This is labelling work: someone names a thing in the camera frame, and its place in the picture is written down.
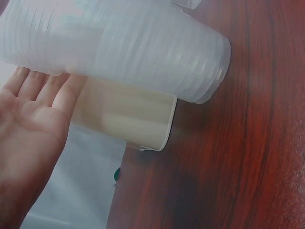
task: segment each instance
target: green object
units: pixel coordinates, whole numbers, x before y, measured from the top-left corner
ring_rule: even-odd
[[[121,170],[121,168],[118,168],[118,169],[115,171],[115,173],[114,173],[114,180],[115,180],[116,182],[118,182],[118,180],[119,180],[119,177],[120,177],[120,170]]]

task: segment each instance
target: palm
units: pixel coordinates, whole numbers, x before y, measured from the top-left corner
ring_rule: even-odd
[[[25,208],[41,193],[64,148],[84,83],[80,76],[18,69],[0,89],[0,184],[10,181],[6,185]],[[33,196],[24,200],[23,193]]]

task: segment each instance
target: translucent plastic cup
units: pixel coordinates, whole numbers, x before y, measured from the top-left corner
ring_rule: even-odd
[[[211,97],[230,51],[220,33],[147,0],[10,0],[0,17],[6,62],[135,84],[188,102]]]

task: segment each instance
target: wooden table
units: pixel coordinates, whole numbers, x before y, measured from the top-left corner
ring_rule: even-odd
[[[305,228],[305,1],[188,13],[230,39],[228,74],[209,102],[178,102],[163,152],[126,150],[108,228]]]

